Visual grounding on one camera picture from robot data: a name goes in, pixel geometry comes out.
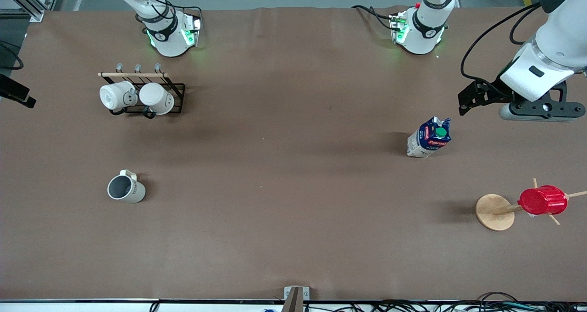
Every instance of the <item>black metal rack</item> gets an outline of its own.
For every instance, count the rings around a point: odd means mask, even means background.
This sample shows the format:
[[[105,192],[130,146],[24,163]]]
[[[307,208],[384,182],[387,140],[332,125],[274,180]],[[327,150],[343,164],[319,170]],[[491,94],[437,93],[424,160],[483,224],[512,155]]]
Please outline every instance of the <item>black metal rack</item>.
[[[165,90],[167,90],[168,92],[173,91],[172,95],[174,94],[174,106],[172,110],[168,113],[182,113],[183,101],[185,97],[185,84],[177,84],[172,82],[168,74],[161,71],[161,65],[159,63],[155,65],[155,73],[142,73],[140,65],[136,65],[134,67],[134,73],[124,73],[122,72],[122,64],[119,63],[118,65],[116,65],[116,72],[99,72],[98,76],[104,78],[104,80],[107,81],[108,84],[116,83],[113,80],[113,78],[121,78],[121,81],[130,82],[131,84],[133,84],[137,94],[138,91],[146,84],[160,84],[161,86],[163,86],[163,88],[165,88]],[[143,114],[143,116],[149,119],[153,119],[156,116],[154,112],[149,111],[149,106],[143,105],[143,103],[141,103],[140,99],[134,106],[124,107],[120,111],[109,111],[112,115],[115,116],[122,115],[123,113]]]

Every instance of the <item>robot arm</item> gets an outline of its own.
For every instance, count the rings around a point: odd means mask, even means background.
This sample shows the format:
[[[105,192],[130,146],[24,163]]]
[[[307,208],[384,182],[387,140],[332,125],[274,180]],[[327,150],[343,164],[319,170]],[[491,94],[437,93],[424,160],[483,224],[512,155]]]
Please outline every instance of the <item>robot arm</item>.
[[[440,42],[455,0],[423,0],[398,17],[392,17],[392,40],[414,54],[426,54]]]
[[[163,56],[183,54],[197,42],[200,17],[187,15],[166,0],[124,0],[147,27],[153,47]]]
[[[547,23],[526,41],[492,83],[475,81],[459,94],[460,113],[491,103],[507,120],[570,122],[585,115],[581,103],[566,101],[566,79],[587,67],[587,0],[540,0]],[[559,92],[554,100],[550,90]]]

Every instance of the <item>mug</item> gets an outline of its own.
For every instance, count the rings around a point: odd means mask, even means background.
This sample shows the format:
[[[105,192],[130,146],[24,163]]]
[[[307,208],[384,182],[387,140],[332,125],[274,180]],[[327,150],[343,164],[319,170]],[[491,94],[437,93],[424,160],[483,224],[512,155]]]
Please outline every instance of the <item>mug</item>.
[[[165,115],[172,111],[176,102],[171,93],[165,90],[161,84],[157,83],[145,84],[138,93],[138,97],[156,115]],[[145,116],[147,107],[143,111],[143,115]]]
[[[108,196],[114,200],[138,203],[145,197],[145,186],[137,181],[135,173],[122,170],[108,184]]]
[[[138,96],[134,85],[124,80],[116,84],[102,86],[100,88],[100,100],[104,107],[111,111],[119,111],[124,107],[136,105]]]

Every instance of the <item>table surface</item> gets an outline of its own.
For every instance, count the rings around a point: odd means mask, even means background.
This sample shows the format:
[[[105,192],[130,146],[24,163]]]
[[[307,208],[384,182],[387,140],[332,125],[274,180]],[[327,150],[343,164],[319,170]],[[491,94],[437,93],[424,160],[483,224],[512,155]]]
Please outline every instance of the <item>table surface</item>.
[[[587,188],[585,119],[458,116],[464,51],[513,11],[456,9],[423,56],[351,9],[207,11],[203,47],[174,59],[132,12],[46,13],[13,75],[35,108],[0,103],[0,297],[270,299],[300,284],[314,299],[586,300],[585,199],[558,227],[520,213],[496,233],[473,214],[488,193],[515,203],[533,177]],[[468,72],[495,77],[516,50],[510,26]],[[117,63],[161,63],[187,85],[184,113],[110,115],[96,73]],[[570,100],[587,102],[583,89],[572,78]],[[453,141],[407,157],[432,116],[453,118]],[[145,184],[141,203],[109,199],[123,168]]]

